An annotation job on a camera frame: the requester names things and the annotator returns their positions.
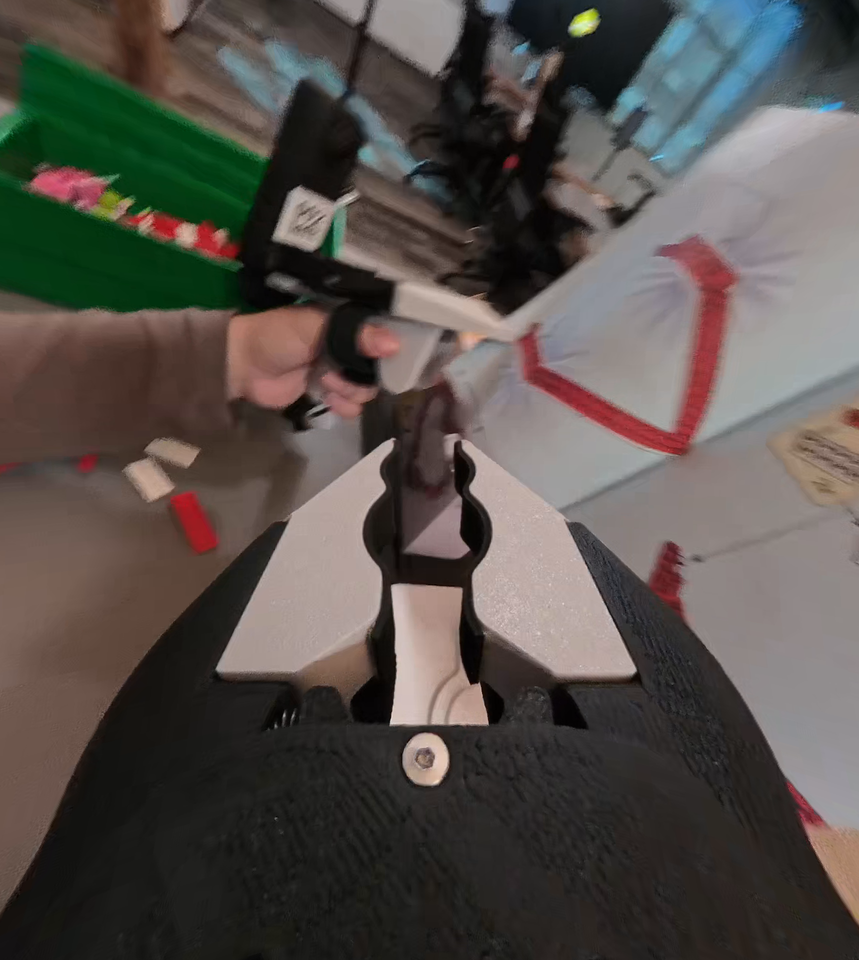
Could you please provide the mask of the person's left hand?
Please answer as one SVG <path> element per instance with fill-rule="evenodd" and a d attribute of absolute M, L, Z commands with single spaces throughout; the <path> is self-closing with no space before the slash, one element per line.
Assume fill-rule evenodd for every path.
<path fill-rule="evenodd" d="M 281 411 L 313 393 L 343 419 L 361 414 L 378 389 L 352 383 L 324 363 L 329 318 L 316 305 L 233 317 L 226 339 L 227 401 Z"/>

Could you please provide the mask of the pile of mixed lego pieces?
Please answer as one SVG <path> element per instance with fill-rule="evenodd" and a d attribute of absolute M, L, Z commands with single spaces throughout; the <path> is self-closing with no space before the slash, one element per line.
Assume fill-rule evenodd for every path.
<path fill-rule="evenodd" d="M 229 230 L 154 207 L 137 209 L 136 198 L 125 196 L 115 188 L 117 179 L 116 174 L 101 175 L 73 166 L 39 164 L 23 188 L 92 218 L 206 258 L 237 259 L 241 246 Z"/>

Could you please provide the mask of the white lego brick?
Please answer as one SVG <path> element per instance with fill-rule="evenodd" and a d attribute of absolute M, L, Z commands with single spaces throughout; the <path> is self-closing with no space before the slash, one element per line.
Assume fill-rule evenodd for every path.
<path fill-rule="evenodd" d="M 127 463 L 122 472 L 140 499 L 147 504 L 168 498 L 175 491 L 172 478 L 150 457 Z"/>
<path fill-rule="evenodd" d="M 144 448 L 147 457 L 180 470 L 189 469 L 199 453 L 198 446 L 177 438 L 155 438 Z"/>

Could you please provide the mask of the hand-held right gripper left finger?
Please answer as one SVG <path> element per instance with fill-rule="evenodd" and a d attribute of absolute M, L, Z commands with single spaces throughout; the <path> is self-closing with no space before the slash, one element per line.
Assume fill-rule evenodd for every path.
<path fill-rule="evenodd" d="M 329 687 L 349 702 L 374 675 L 367 637 L 383 574 L 364 522 L 387 492 L 394 447 L 385 441 L 289 517 L 216 665 L 221 680 Z"/>

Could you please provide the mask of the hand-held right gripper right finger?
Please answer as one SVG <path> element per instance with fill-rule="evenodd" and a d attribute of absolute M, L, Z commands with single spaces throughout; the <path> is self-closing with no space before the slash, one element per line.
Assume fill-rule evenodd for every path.
<path fill-rule="evenodd" d="M 468 547 L 471 678 L 509 703 L 526 688 L 626 685 L 638 671 L 564 516 L 467 441 L 453 450 Z"/>

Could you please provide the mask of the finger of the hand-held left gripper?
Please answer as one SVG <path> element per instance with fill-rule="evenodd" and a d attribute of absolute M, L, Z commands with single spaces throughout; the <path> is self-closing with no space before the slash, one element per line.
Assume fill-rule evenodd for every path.
<path fill-rule="evenodd" d="M 499 343 L 515 342 L 533 327 L 533 320 L 522 310 L 504 316 L 484 299 L 458 294 L 437 284 L 392 286 L 394 318 Z"/>
<path fill-rule="evenodd" d="M 391 395 L 427 388 L 435 376 L 444 330 L 414 320 L 382 320 L 398 342 L 393 356 L 378 361 L 378 384 Z"/>

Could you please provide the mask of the lego instruction booklet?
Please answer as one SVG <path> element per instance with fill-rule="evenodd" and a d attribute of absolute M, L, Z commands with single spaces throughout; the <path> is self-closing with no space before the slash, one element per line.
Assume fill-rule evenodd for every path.
<path fill-rule="evenodd" d="M 449 375 L 471 440 L 688 624 L 859 828 L 859 114 L 767 107 Z"/>

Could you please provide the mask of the red lego brick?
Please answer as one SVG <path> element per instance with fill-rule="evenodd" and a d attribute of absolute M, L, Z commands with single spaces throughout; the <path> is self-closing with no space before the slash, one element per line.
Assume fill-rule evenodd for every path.
<path fill-rule="evenodd" d="M 172 493 L 167 502 L 186 546 L 196 555 L 216 551 L 220 537 L 197 495 L 191 491 Z"/>

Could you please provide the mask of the person's left forearm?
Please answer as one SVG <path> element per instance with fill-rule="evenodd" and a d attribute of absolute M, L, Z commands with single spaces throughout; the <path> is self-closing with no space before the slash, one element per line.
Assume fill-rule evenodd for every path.
<path fill-rule="evenodd" d="M 0 465 L 226 433 L 233 317 L 0 312 Z"/>

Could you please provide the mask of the green plastic bin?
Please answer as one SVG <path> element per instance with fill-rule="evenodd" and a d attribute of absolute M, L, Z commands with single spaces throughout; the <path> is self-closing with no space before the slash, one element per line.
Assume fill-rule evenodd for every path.
<path fill-rule="evenodd" d="M 71 309 L 239 306 L 240 263 L 31 193 L 41 165 L 112 179 L 136 209 L 242 237 L 267 160 L 44 46 L 22 50 L 0 118 L 0 289 Z"/>

